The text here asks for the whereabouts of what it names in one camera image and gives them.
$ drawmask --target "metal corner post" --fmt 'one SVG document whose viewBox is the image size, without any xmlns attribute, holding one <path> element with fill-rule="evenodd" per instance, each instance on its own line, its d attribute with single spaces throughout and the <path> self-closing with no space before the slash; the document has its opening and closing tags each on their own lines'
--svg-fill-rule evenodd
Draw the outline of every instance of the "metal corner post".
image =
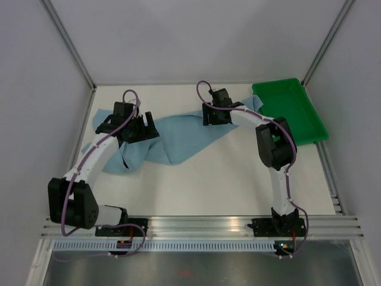
<svg viewBox="0 0 381 286">
<path fill-rule="evenodd" d="M 302 80 L 302 85 L 306 86 L 310 81 L 313 73 L 316 71 L 318 65 L 320 64 L 321 59 L 324 57 L 327 52 L 332 40 L 335 38 L 338 30 L 340 29 L 344 19 L 347 17 L 350 9 L 352 8 L 355 0 L 345 0 L 343 6 L 341 7 L 339 14 L 336 16 L 331 28 L 328 31 L 326 38 L 324 39 L 322 45 L 320 46 L 319 51 L 317 52 L 313 62 L 311 63 L 308 71 Z"/>
<path fill-rule="evenodd" d="M 54 27 L 56 28 L 59 36 L 65 43 L 65 46 L 67 47 L 70 55 L 72 56 L 74 62 L 76 63 L 77 68 L 79 69 L 79 72 L 81 72 L 84 80 L 87 82 L 89 87 L 91 89 L 95 89 L 96 85 L 94 81 L 91 79 L 90 74 L 88 70 L 86 69 L 85 65 L 83 64 L 82 59 L 79 56 L 79 53 L 74 46 L 73 42 L 71 41 L 60 17 L 57 14 L 57 11 L 55 10 L 52 2 L 50 0 L 40 0 L 42 6 L 46 10 L 46 12 L 49 15 L 49 18 L 52 20 Z"/>
</svg>

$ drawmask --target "folded fabric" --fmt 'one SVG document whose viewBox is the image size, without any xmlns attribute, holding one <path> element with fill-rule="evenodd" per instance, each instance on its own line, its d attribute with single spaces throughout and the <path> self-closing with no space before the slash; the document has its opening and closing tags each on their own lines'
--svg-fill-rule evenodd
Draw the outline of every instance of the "folded fabric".
<svg viewBox="0 0 381 286">
<path fill-rule="evenodd" d="M 262 106 L 256 96 L 242 103 L 255 111 Z M 112 113 L 112 110 L 99 109 L 92 121 L 94 130 Z M 103 171 L 113 174 L 134 172 L 144 160 L 166 165 L 180 164 L 237 127 L 233 124 L 203 126 L 201 110 L 163 117 L 155 120 L 155 126 L 160 137 L 133 144 L 124 143 L 109 159 Z"/>
</svg>

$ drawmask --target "cable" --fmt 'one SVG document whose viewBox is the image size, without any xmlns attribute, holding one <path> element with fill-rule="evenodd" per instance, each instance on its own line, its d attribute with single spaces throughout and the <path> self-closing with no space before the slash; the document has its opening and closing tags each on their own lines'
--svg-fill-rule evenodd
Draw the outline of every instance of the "cable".
<svg viewBox="0 0 381 286">
<path fill-rule="evenodd" d="M 71 180 L 69 182 L 69 185 L 67 187 L 67 191 L 66 191 L 66 195 L 65 195 L 65 200 L 64 200 L 64 205 L 63 205 L 63 209 L 62 209 L 62 215 L 61 215 L 61 233 L 64 237 L 68 237 L 69 235 L 71 235 L 72 233 L 74 233 L 75 231 L 77 231 L 79 228 L 74 228 L 72 229 L 70 232 L 66 233 L 65 231 L 65 218 L 66 218 L 66 210 L 67 210 L 67 204 L 68 204 L 68 200 L 69 200 L 69 196 L 70 196 L 70 191 L 71 191 L 71 188 L 73 187 L 73 184 L 74 184 L 74 181 L 75 179 L 77 178 L 77 176 L 80 174 L 81 170 L 82 170 L 82 167 L 83 165 L 86 163 L 86 160 L 90 157 L 90 155 L 94 152 L 94 150 L 96 150 L 99 145 L 101 145 L 105 140 L 107 140 L 108 138 L 110 138 L 111 136 L 113 136 L 115 133 L 117 133 L 119 130 L 121 130 L 122 128 L 125 127 L 125 125 L 132 119 L 132 117 L 136 114 L 137 110 L 138 110 L 138 107 L 140 106 L 140 100 L 139 100 L 139 97 L 138 97 L 138 94 L 136 93 L 136 91 L 132 90 L 132 89 L 128 89 L 126 90 L 124 93 L 123 93 L 123 102 L 124 101 L 124 97 L 126 96 L 126 94 L 128 92 L 132 92 L 135 96 L 135 99 L 136 99 L 136 104 L 130 114 L 130 116 L 115 130 L 113 130 L 112 132 L 110 132 L 109 134 L 107 134 L 106 136 L 104 136 L 102 139 L 100 139 L 96 144 L 95 146 L 93 146 L 86 154 L 85 156 L 82 158 L 81 162 L 79 163 L 78 167 L 77 167 L 77 173 L 74 173 L 73 177 L 71 177 Z"/>
<path fill-rule="evenodd" d="M 126 254 L 121 254 L 121 255 L 113 255 L 115 258 L 118 258 L 118 257 L 127 257 L 127 256 L 132 256 L 134 254 L 136 254 L 144 245 L 145 243 L 145 240 L 146 240 L 146 233 L 144 231 L 144 229 L 140 226 L 140 225 L 137 225 L 135 223 L 125 223 L 125 224 L 122 224 L 122 225 L 104 225 L 103 227 L 104 228 L 124 228 L 124 227 L 127 227 L 127 226 L 130 226 L 132 228 L 137 228 L 138 230 L 140 230 L 140 232 L 142 233 L 143 235 L 143 240 L 142 242 L 139 244 L 139 246 L 137 247 L 137 249 L 131 251 L 131 252 L 128 252 Z M 81 257 L 76 257 L 76 258 L 72 258 L 72 259 L 61 259 L 61 258 L 58 258 L 56 255 L 55 255 L 55 252 L 53 251 L 52 252 L 52 258 L 57 261 L 57 262 L 73 262 L 73 261 L 77 261 L 77 260 L 80 260 L 80 259 L 84 259 L 84 258 L 89 258 L 89 257 L 99 257 L 99 256 L 112 256 L 111 253 L 95 253 L 95 254 L 89 254 L 89 255 L 86 255 L 86 256 L 81 256 Z"/>
<path fill-rule="evenodd" d="M 285 135 L 285 137 L 287 138 L 288 142 L 290 142 L 291 144 L 291 149 L 292 149 L 292 161 L 291 163 L 289 164 L 289 166 L 286 168 L 286 189 L 287 189 L 287 197 L 288 197 L 288 200 L 290 202 L 291 205 L 293 205 L 296 209 L 300 210 L 301 212 L 303 212 L 303 214 L 305 215 L 305 236 L 302 240 L 302 243 L 301 245 L 298 247 L 297 250 L 294 251 L 293 255 L 297 254 L 304 246 L 305 244 L 305 241 L 307 240 L 307 237 L 308 237 L 308 230 L 310 229 L 310 221 L 308 219 L 308 214 L 307 212 L 302 209 L 300 206 L 298 206 L 297 204 L 295 204 L 293 202 L 293 200 L 291 199 L 291 188 L 290 188 L 290 179 L 289 179 L 289 169 L 292 167 L 292 165 L 295 163 L 296 161 L 296 145 L 294 143 L 294 141 L 292 140 L 290 134 L 288 134 L 288 132 L 286 131 L 286 129 L 284 129 L 278 122 L 275 122 L 273 119 L 270 119 L 266 116 L 262 116 L 261 114 L 255 112 L 255 111 L 252 111 L 252 110 L 246 110 L 246 109 L 242 109 L 242 108 L 239 108 L 239 107 L 235 107 L 235 108 L 230 108 L 230 107 L 216 107 L 216 106 L 213 106 L 209 103 L 206 102 L 206 100 L 203 99 L 203 97 L 201 96 L 200 94 L 200 91 L 199 91 L 199 86 L 200 84 L 206 84 L 208 85 L 209 87 L 209 90 L 212 91 L 212 87 L 210 85 L 210 83 L 208 83 L 206 80 L 200 80 L 197 85 L 196 85 L 196 92 L 197 92 L 197 95 L 199 97 L 199 99 L 209 108 L 213 108 L 213 109 L 216 109 L 216 110 L 226 110 L 226 111 L 233 111 L 233 110 L 236 110 L 236 111 L 242 111 L 242 112 L 246 112 L 246 113 L 249 113 L 261 120 L 263 120 L 264 122 L 270 122 L 272 124 L 274 124 L 276 127 L 278 127 L 282 132 L 283 134 Z"/>
</svg>

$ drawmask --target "white panel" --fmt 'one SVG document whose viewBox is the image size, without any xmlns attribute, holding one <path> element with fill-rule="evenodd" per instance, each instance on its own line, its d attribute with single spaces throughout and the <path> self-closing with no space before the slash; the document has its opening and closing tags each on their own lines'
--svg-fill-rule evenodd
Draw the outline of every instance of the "white panel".
<svg viewBox="0 0 381 286">
<path fill-rule="evenodd" d="M 226 87 L 234 101 L 247 98 L 250 85 Z M 100 86 L 97 88 L 84 147 L 95 135 L 92 119 L 99 108 L 112 110 L 127 88 L 136 90 L 141 112 L 154 119 L 201 109 L 195 85 Z M 207 88 L 202 87 L 208 95 Z M 298 147 L 291 168 L 293 199 L 309 214 L 334 215 L 315 145 Z M 237 128 L 176 166 L 144 162 L 128 175 L 102 172 L 93 193 L 98 204 L 125 207 L 130 215 L 270 215 L 273 194 L 268 168 L 262 164 L 254 132 Z"/>
<path fill-rule="evenodd" d="M 343 0 L 53 0 L 97 84 L 302 79 Z"/>
<path fill-rule="evenodd" d="M 339 192 L 381 269 L 381 2 L 357 1 L 308 89 L 328 128 Z"/>
<path fill-rule="evenodd" d="M 0 9 L 0 277 L 24 285 L 89 89 L 39 1 Z"/>
</svg>

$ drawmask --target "gray floor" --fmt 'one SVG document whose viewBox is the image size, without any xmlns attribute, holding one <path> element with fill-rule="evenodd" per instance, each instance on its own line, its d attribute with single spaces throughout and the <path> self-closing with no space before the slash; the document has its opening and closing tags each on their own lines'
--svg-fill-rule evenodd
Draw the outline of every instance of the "gray floor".
<svg viewBox="0 0 381 286">
<path fill-rule="evenodd" d="M 86 253 L 57 253 L 59 258 Z M 308 242 L 292 260 L 262 253 L 139 253 L 132 257 L 51 260 L 48 286 L 362 285 L 346 243 Z"/>
</svg>

